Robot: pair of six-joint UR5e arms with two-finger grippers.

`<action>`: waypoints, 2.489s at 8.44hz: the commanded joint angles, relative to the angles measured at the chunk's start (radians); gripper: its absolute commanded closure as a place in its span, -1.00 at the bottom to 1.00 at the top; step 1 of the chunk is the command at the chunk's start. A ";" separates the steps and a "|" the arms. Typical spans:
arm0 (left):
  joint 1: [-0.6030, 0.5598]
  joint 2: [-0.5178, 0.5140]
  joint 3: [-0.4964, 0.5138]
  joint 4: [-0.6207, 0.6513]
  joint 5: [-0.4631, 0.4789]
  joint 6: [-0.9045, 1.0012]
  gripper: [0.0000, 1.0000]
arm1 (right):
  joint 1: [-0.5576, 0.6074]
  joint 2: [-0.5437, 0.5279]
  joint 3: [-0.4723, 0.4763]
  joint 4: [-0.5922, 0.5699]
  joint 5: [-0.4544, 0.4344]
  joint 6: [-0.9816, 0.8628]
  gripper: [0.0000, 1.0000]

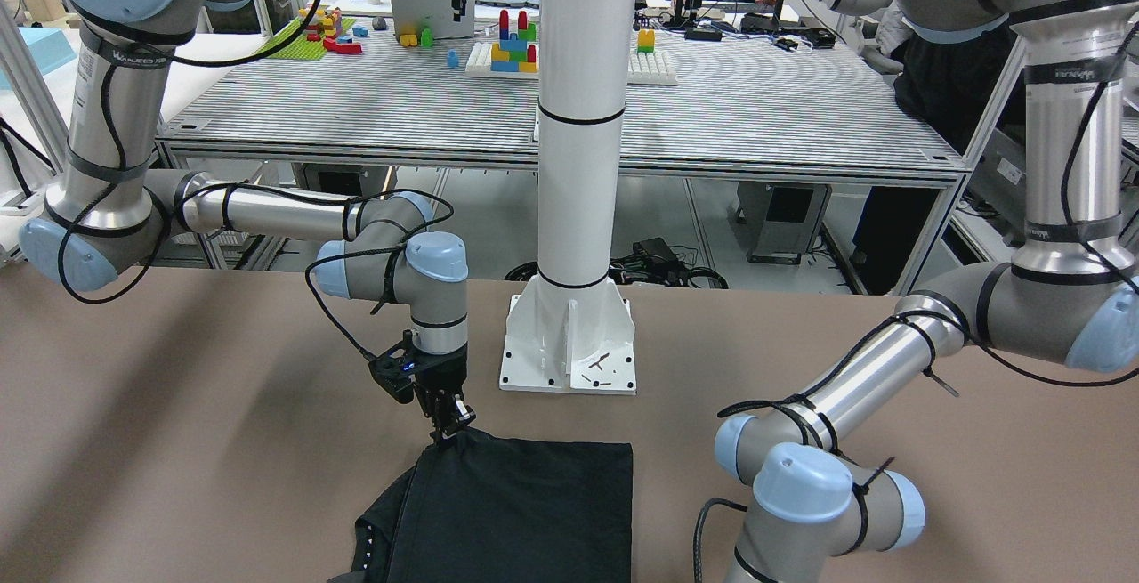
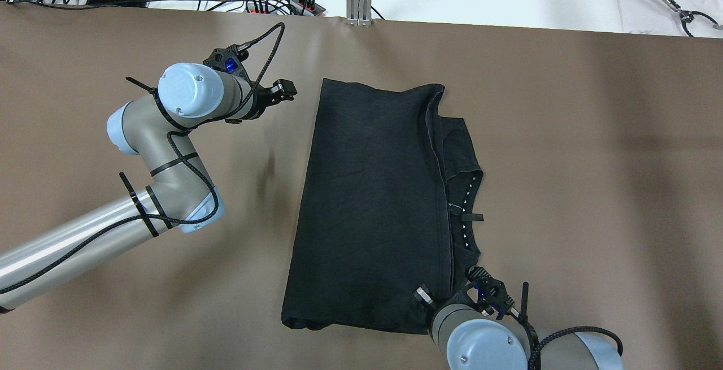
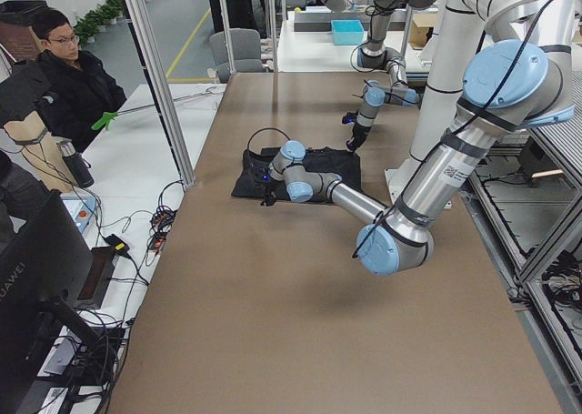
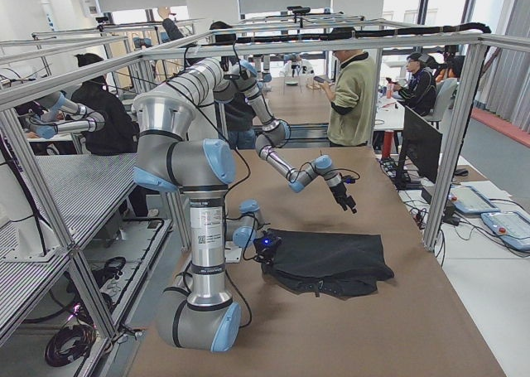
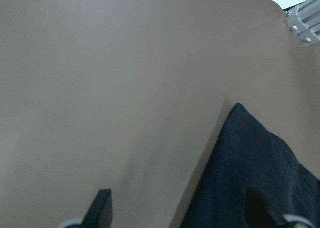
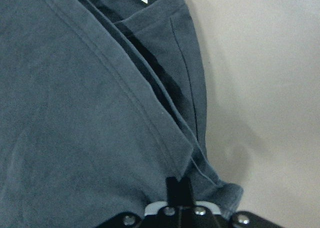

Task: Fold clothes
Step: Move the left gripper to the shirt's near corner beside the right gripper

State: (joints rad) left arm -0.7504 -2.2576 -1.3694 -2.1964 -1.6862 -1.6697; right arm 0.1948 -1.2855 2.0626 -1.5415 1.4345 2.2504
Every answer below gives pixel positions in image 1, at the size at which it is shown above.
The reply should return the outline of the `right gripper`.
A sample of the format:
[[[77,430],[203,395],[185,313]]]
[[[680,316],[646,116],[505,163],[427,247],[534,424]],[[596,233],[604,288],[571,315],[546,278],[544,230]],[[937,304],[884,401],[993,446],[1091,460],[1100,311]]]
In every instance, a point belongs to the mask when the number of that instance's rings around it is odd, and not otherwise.
[[[401,404],[417,400],[432,420],[432,442],[446,446],[453,433],[465,429],[476,413],[466,404],[468,346],[448,353],[428,353],[412,343],[398,343],[382,355],[369,359],[376,384]]]

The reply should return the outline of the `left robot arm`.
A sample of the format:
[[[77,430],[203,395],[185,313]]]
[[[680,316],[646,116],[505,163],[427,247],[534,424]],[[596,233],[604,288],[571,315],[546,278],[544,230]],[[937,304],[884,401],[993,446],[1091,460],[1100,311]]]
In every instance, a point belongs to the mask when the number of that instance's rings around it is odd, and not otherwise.
[[[973,344],[1126,381],[1136,261],[1118,243],[1121,108],[1136,0],[821,0],[847,15],[895,2],[917,35],[956,43],[1008,23],[1024,51],[1025,243],[915,288],[829,371],[721,412],[716,462],[752,488],[729,582],[816,582],[829,557],[911,544],[918,490],[862,468],[839,441],[939,359]]]

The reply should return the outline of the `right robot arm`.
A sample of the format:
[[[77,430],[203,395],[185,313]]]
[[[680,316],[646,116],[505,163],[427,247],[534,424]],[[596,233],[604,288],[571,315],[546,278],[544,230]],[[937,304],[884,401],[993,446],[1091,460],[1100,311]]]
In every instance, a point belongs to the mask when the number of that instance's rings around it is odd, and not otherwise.
[[[462,239],[436,230],[450,203],[413,190],[304,192],[221,181],[155,165],[159,102],[177,47],[202,7],[246,0],[69,0],[82,20],[68,161],[44,210],[21,227],[21,251],[77,302],[149,263],[174,235],[247,231],[322,239],[306,266],[316,299],[405,304],[411,328],[385,352],[358,347],[372,379],[416,401],[444,442],[472,424],[466,403],[468,268]]]

